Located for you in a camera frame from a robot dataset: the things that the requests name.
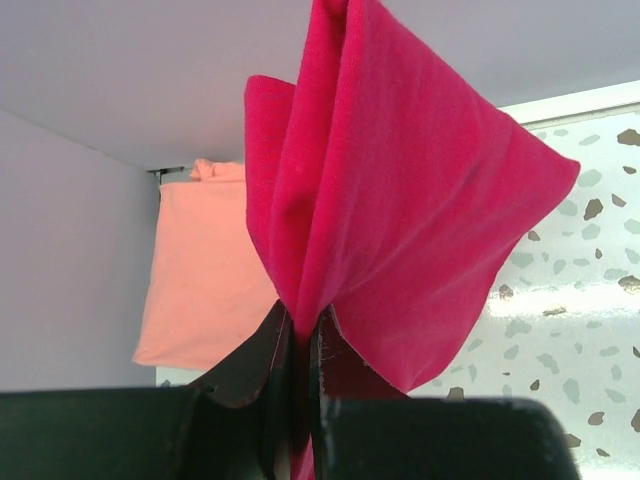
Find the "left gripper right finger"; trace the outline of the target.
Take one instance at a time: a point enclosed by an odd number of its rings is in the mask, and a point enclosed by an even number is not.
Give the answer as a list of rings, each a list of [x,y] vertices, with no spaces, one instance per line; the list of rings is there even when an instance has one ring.
[[[332,308],[310,345],[318,479],[576,479],[562,427],[525,398],[411,398],[346,342]]]

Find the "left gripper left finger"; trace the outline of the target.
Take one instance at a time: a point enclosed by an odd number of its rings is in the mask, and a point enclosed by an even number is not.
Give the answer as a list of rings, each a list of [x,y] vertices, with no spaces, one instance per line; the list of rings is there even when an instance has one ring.
[[[4,479],[287,479],[291,320],[283,304],[183,386],[4,393]]]

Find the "crimson red t-shirt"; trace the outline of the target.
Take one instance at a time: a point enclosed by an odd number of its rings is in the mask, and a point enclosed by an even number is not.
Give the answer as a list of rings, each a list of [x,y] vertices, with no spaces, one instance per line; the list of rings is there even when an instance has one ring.
[[[314,2],[297,81],[249,78],[245,160],[249,234],[293,320],[295,479],[314,475],[321,312],[398,390],[427,383],[580,172],[377,1]]]

